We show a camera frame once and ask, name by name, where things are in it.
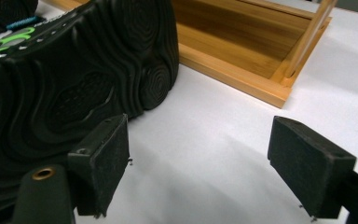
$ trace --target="wooden box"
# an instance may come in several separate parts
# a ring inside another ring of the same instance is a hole
[[[69,9],[85,0],[46,0]],[[264,0],[172,0],[180,62],[282,107],[331,18]]]

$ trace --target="white tabletop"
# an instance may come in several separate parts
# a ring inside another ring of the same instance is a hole
[[[317,8],[301,0],[274,2]],[[38,11],[62,13],[43,3]],[[278,115],[305,123],[358,158],[358,13],[334,9],[332,17],[283,109],[181,65],[163,104],[129,123],[134,164],[107,217],[76,217],[76,223],[310,223],[267,152]],[[345,223],[347,214],[342,209],[338,220],[318,223]]]

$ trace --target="wooden shelf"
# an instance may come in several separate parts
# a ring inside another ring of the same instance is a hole
[[[45,1],[64,10],[85,2]],[[180,62],[282,107],[336,2],[311,13],[263,0],[172,0]]]

